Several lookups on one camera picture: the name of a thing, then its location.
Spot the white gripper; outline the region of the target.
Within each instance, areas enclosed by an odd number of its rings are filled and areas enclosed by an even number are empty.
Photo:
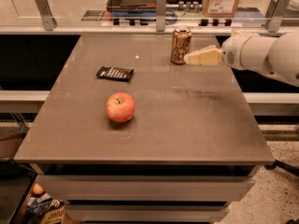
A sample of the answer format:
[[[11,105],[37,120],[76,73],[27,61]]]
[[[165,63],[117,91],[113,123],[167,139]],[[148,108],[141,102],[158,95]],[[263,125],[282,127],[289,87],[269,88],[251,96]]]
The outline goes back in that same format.
[[[192,65],[219,65],[221,53],[223,62],[237,70],[257,70],[260,68],[256,60],[257,49],[255,40],[257,34],[240,33],[231,35],[221,46],[221,51],[216,45],[209,45],[197,49],[184,56],[184,61]]]

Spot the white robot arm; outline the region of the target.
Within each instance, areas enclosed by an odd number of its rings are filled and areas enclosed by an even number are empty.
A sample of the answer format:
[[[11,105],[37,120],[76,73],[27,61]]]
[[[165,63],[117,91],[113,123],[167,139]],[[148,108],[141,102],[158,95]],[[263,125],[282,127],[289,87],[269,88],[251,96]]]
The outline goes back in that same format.
[[[295,87],[299,86],[299,34],[280,37],[239,33],[226,39],[220,49],[209,45],[187,53],[184,62],[249,70]]]

